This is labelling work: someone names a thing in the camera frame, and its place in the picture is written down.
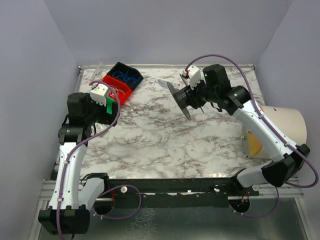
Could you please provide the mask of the black cable spool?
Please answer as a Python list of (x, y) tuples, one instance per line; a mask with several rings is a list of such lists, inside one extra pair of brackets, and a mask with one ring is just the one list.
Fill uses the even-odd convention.
[[(174, 87), (168, 82), (167, 86), (169, 88), (169, 91), (171, 93), (171, 95), (173, 96), (175, 102), (177, 103), (179, 109), (182, 111), (182, 113), (184, 114), (184, 116), (188, 119), (188, 120), (192, 120), (191, 115), (187, 109), (187, 107), (190, 106), (190, 98), (189, 98), (189, 84), (187, 84), (186, 78), (184, 78), (182, 76), (182, 74), (179, 74), (180, 78), (182, 79), (182, 81), (185, 84), (185, 87), (181, 88), (180, 90), (176, 90), (174, 89)], [(200, 81), (200, 84), (205, 84), (205, 82), (203, 80)]]

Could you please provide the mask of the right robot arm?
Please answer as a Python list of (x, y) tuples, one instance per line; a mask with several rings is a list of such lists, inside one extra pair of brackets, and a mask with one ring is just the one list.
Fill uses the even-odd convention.
[(183, 101), (180, 105), (184, 110), (188, 106), (197, 109), (206, 103), (217, 104), (218, 111), (226, 111), (240, 121), (268, 152), (269, 163), (236, 174), (242, 187), (254, 184), (281, 187), (302, 168), (310, 148), (285, 136), (245, 87), (232, 86), (224, 66), (213, 64), (200, 69), (190, 65), (182, 71), (181, 78), (189, 80), (189, 85), (181, 90)]

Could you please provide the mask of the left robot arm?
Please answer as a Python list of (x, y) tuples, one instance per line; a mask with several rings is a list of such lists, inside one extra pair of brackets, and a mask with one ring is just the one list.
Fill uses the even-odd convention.
[(53, 194), (38, 221), (51, 235), (85, 234), (90, 225), (90, 210), (107, 187), (108, 176), (92, 173), (89, 182), (80, 188), (80, 173), (88, 143), (95, 136), (92, 127), (117, 124), (121, 101), (109, 93), (72, 93), (67, 97), (67, 119), (58, 132), (59, 167)]

